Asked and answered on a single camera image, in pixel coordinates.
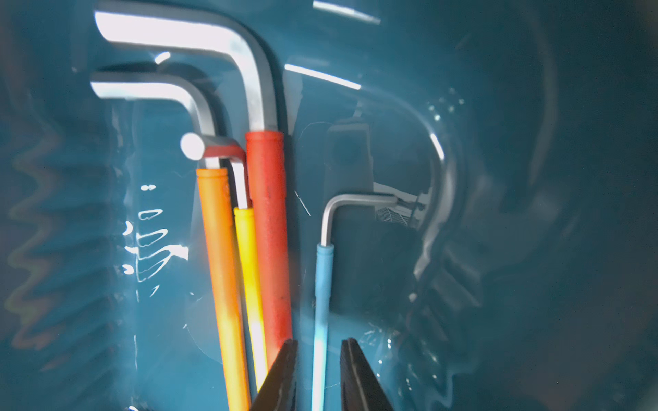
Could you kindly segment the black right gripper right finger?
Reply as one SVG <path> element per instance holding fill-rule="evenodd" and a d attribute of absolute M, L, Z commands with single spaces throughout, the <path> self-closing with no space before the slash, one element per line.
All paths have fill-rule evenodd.
<path fill-rule="evenodd" d="M 340 353 L 342 411 L 393 411 L 363 351 L 354 338 L 345 339 Z"/>

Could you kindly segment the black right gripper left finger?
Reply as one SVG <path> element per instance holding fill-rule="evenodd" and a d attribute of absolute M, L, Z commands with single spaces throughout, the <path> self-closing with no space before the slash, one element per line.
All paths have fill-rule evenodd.
<path fill-rule="evenodd" d="M 250 411 L 295 411 L 298 341 L 289 339 L 281 347 Z"/>

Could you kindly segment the blue-handled hex key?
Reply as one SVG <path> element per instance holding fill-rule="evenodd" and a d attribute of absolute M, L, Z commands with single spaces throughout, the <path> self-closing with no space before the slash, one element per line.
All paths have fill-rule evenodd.
<path fill-rule="evenodd" d="M 398 202 L 399 199 L 395 195 L 343 194 L 331 198 L 325 206 L 321 221 L 320 242 L 316 247 L 314 352 L 311 388 L 311 409 L 313 411 L 323 410 L 325 402 L 329 308 L 334 259 L 334 245 L 331 243 L 333 216 L 339 207 L 346 207 L 347 205 L 394 207 Z"/>

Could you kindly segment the teal plastic storage box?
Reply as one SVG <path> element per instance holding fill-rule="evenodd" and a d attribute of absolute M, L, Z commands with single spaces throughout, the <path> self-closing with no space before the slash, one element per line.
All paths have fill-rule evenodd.
<path fill-rule="evenodd" d="M 101 99 L 178 77 L 243 141 L 216 55 L 118 45 L 97 1 L 1 4 L 1 407 L 225 410 L 193 121 Z M 396 410 L 657 406 L 654 1 L 175 1 L 267 56 L 284 133 L 296 406 L 341 207 L 325 407 L 354 338 Z"/>

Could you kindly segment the orange-handled hex key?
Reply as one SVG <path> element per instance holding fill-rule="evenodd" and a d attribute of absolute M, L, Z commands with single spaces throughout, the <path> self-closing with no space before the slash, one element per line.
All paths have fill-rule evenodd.
<path fill-rule="evenodd" d="M 213 159 L 221 140 L 211 108 L 191 82 L 159 73 L 100 72 L 90 81 L 101 99 L 167 100 L 181 104 L 192 120 L 193 132 L 181 138 L 183 154 L 202 164 L 196 171 L 215 317 L 230 410 L 250 408 L 250 385 L 245 359 L 234 220 L 228 170 Z"/>

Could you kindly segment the red-handled hex key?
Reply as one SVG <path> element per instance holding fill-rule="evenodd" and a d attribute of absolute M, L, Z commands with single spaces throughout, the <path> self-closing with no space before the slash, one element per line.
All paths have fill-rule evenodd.
<path fill-rule="evenodd" d="M 249 196 L 255 213 L 267 359 L 292 337 L 286 225 L 284 134 L 271 65 L 246 27 L 221 15 L 172 6 L 102 1 L 95 12 L 109 42 L 207 54 L 231 61 L 245 90 Z"/>

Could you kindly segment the yellow-handled hex key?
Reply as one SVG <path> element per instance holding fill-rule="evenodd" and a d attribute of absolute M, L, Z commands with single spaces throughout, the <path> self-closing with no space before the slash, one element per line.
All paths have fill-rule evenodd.
<path fill-rule="evenodd" d="M 246 154 L 234 140 L 219 137 L 212 158 L 228 170 L 234 220 L 245 359 L 249 381 L 260 388 L 268 373 L 260 272 L 255 241 L 255 216 L 248 193 Z"/>

